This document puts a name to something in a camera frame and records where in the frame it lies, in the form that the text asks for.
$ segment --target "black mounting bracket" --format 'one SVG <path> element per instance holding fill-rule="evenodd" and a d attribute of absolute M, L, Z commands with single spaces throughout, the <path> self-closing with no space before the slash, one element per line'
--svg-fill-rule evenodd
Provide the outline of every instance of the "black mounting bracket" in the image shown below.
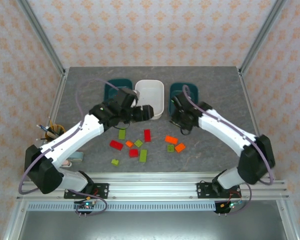
<path fill-rule="evenodd" d="M 86 194 L 90 194 L 90 195 L 94 195 L 103 199 L 107 199 L 108 198 L 108 194 L 109 194 L 109 183 L 93 183 L 93 186 L 91 188 L 91 192 L 86 193 Z M 64 199 L 85 199 L 86 197 L 80 194 L 75 194 L 72 191 L 69 190 L 65 190 L 64 191 L 64 195 L 63 195 Z"/>
<path fill-rule="evenodd" d="M 229 199 L 231 192 L 241 193 L 240 186 L 236 185 L 230 189 L 224 189 L 223 191 L 216 192 L 212 182 L 202 181 L 196 184 L 196 193 L 198 199 Z"/>

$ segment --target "gray floor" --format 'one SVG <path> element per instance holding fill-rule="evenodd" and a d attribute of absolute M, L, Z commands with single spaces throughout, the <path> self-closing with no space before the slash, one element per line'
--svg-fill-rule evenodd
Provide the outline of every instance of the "gray floor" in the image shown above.
<path fill-rule="evenodd" d="M 19 240 L 287 240 L 275 201 L 252 201 L 239 214 L 210 211 L 28 212 Z"/>
<path fill-rule="evenodd" d="M 152 142 L 144 143 L 141 149 L 147 149 L 147 162 L 139 163 L 137 158 L 129 157 L 129 149 L 124 146 L 118 151 L 109 146 L 111 140 L 118 140 L 117 129 L 110 129 L 104 134 L 85 144 L 81 163 L 73 163 L 72 171 L 82 170 L 88 173 L 101 172 L 216 172 L 237 165 L 239 157 L 223 142 L 212 134 L 195 129 L 191 135 L 183 136 L 179 129 L 169 123 L 169 89 L 172 83 L 189 82 L 197 85 L 199 101 L 213 106 L 223 117 L 238 127 L 254 133 L 247 102 L 235 67 L 71 67 L 66 80 L 56 122 L 66 129 L 80 120 L 75 104 L 75 90 L 80 81 L 102 78 L 128 78 L 135 85 L 142 79 L 156 79 L 164 83 L 165 106 L 160 119 L 134 123 L 126 131 L 126 140 L 143 141 L 144 129 L 150 129 Z M 80 102 L 87 113 L 94 105 L 102 102 L 104 83 L 94 81 L 80 91 Z M 181 153 L 168 153 L 165 136 L 179 138 L 186 145 Z M 118 167 L 111 164 L 118 159 Z"/>

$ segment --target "wallpaper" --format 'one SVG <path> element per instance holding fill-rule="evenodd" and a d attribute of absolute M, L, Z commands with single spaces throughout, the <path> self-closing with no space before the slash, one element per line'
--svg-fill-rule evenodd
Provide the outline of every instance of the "wallpaper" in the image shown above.
<path fill-rule="evenodd" d="M 244 76 L 258 126 L 272 142 L 300 224 L 300 0 L 288 0 Z"/>
<path fill-rule="evenodd" d="M 275 0 L 29 0 L 63 66 L 240 66 Z"/>
<path fill-rule="evenodd" d="M 0 0 L 0 240 L 60 76 L 16 0 Z"/>

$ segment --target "red block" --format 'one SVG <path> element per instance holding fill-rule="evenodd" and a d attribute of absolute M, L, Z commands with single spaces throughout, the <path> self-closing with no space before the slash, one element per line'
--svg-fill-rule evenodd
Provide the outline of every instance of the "red block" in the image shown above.
<path fill-rule="evenodd" d="M 144 130 L 144 142 L 151 142 L 150 129 L 145 129 Z"/>
<path fill-rule="evenodd" d="M 119 151 L 121 151 L 121 149 L 124 147 L 124 145 L 118 141 L 112 140 L 110 142 L 110 147 L 114 148 L 114 149 L 118 149 Z"/>
<path fill-rule="evenodd" d="M 129 156 L 130 158 L 137 158 L 139 155 L 138 149 L 130 149 Z"/>

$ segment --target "orange block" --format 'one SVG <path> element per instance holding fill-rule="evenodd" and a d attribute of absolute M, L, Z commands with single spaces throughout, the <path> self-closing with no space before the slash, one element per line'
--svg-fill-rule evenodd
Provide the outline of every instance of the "orange block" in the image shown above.
<path fill-rule="evenodd" d="M 174 149 L 180 153 L 181 151 L 183 151 L 186 148 L 186 146 L 183 143 L 180 143 L 178 146 L 176 146 Z"/>
<path fill-rule="evenodd" d="M 126 141 L 125 145 L 127 145 L 129 148 L 131 148 L 134 145 L 134 143 L 132 141 Z"/>
<path fill-rule="evenodd" d="M 175 138 L 173 136 L 165 136 L 165 141 L 167 143 L 170 143 L 170 144 L 177 144 L 178 143 L 178 138 Z"/>

